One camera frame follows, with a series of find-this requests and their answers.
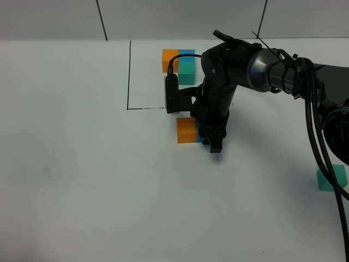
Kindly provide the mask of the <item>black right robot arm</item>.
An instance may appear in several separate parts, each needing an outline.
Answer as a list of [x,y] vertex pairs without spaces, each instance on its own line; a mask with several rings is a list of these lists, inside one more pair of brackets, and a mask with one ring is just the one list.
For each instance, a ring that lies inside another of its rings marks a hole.
[[[235,39],[218,30],[223,41],[201,56],[204,81],[199,95],[207,109],[202,122],[209,126],[225,123],[237,86],[257,92],[285,92],[304,98],[307,66],[302,58],[282,49],[263,48],[258,43]],[[348,163],[348,68],[314,64],[315,105],[330,150]]]

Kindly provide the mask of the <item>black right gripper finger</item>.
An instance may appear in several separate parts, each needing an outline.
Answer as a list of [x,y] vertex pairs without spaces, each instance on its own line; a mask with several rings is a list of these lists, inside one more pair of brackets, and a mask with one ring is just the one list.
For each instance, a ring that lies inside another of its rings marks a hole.
[[204,145],[210,145],[209,133],[209,127],[198,124],[198,137]]
[[223,132],[214,131],[209,134],[210,153],[221,152],[222,142],[225,137],[226,137],[226,131],[223,131]]

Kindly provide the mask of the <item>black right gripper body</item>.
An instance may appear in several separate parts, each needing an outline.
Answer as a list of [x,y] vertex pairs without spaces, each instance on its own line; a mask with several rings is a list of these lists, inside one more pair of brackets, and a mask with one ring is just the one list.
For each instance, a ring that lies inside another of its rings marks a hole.
[[209,131],[213,127],[220,127],[218,132],[226,136],[226,125],[230,112],[232,98],[236,91],[236,84],[225,84],[216,86],[213,81],[204,79],[199,92],[199,102],[207,109],[205,117],[201,117],[199,122],[201,128]]

